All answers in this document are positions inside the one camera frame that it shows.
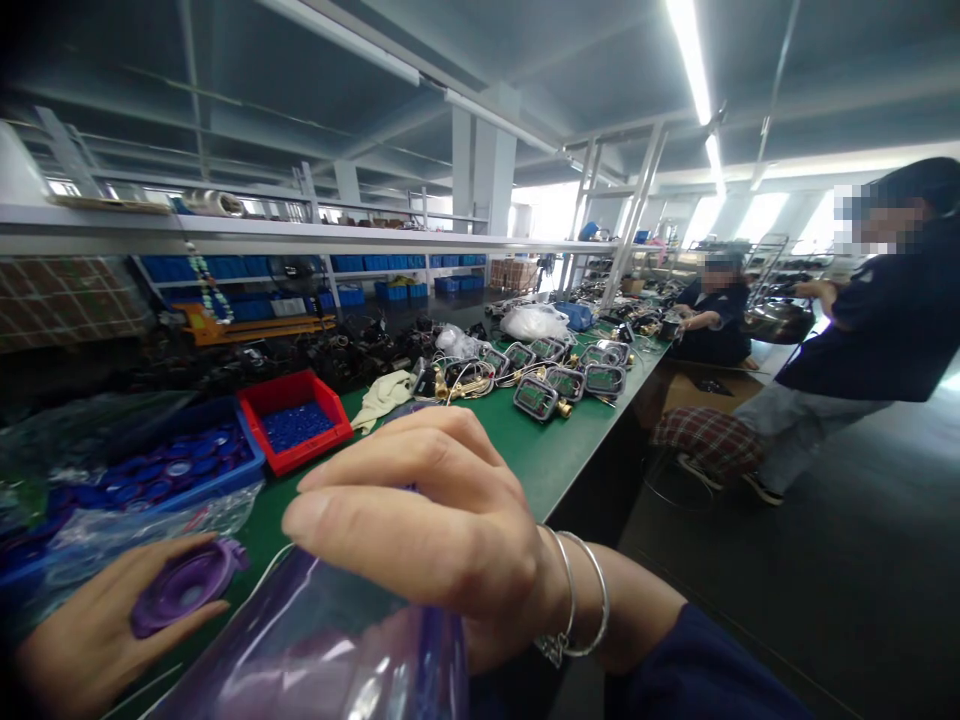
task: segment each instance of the beaded string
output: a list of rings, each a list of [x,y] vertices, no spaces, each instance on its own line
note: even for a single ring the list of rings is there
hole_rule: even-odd
[[[220,291],[220,288],[217,287],[216,278],[210,274],[210,268],[207,267],[206,258],[197,252],[197,246],[189,240],[185,240],[184,244],[187,246],[187,253],[189,253],[187,259],[190,262],[190,267],[193,269],[193,272],[196,273],[197,281],[200,283],[200,291],[203,294],[203,307],[213,315],[218,325],[229,325],[234,320],[233,308],[230,307],[227,298]],[[221,318],[217,315],[217,311],[213,307],[214,298],[220,303],[220,307],[223,308],[225,317]]]

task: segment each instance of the sneaker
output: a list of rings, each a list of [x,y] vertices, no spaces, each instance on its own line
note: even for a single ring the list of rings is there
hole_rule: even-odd
[[[723,490],[723,485],[711,478],[707,471],[703,469],[703,466],[686,453],[679,453],[677,455],[677,465],[700,480],[700,482],[708,488],[712,490]]]
[[[757,473],[744,473],[742,477],[747,481],[750,487],[753,488],[754,492],[757,493],[757,497],[763,500],[767,505],[772,505],[773,507],[783,505],[783,495],[780,493],[775,493],[773,490],[767,488],[762,482],[760,482],[760,476]]]

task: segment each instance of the stool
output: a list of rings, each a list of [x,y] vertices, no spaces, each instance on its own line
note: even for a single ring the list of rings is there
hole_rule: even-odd
[[[693,492],[688,483],[672,486],[664,470],[684,452],[699,465],[725,484],[743,473],[756,470],[763,460],[759,436],[733,415],[720,410],[702,407],[674,408],[667,412],[653,429],[650,445],[655,448],[644,472],[643,483],[655,495],[683,510],[704,512],[713,507],[714,491],[701,481],[703,493]],[[691,502],[681,499],[680,493],[698,498]]]

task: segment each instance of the white plastic bag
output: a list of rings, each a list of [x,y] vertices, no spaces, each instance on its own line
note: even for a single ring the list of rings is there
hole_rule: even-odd
[[[456,325],[444,325],[437,336],[437,348],[450,357],[477,357],[480,349],[489,344],[470,337]]]
[[[513,308],[500,321],[500,329],[507,335],[530,342],[540,338],[564,338],[569,318],[552,305],[522,305]]]

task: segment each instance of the purple plastic bag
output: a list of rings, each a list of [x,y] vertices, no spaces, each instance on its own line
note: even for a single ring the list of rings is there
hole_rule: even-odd
[[[465,720],[459,617],[294,549],[151,718]]]

